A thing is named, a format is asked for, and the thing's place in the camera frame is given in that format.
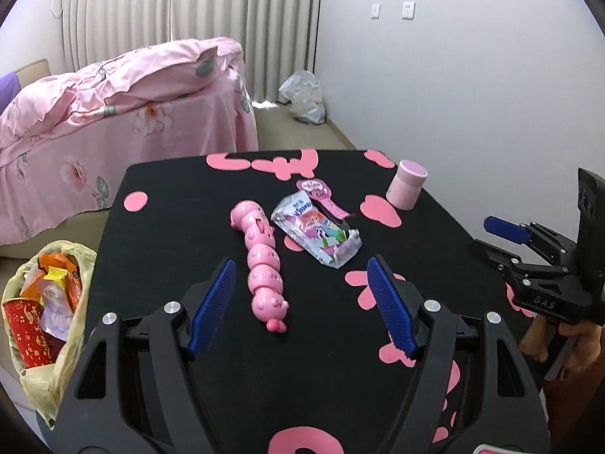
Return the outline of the person's right hand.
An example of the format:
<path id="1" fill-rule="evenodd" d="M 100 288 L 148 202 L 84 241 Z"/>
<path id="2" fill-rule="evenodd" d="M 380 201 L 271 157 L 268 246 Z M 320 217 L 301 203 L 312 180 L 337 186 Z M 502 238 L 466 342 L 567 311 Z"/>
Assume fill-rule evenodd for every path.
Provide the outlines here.
<path id="1" fill-rule="evenodd" d="M 544 381 L 582 372 L 601 354 L 603 327 L 590 321 L 557 323 L 538 315 L 519 343 L 523 354 L 543 366 Z"/>

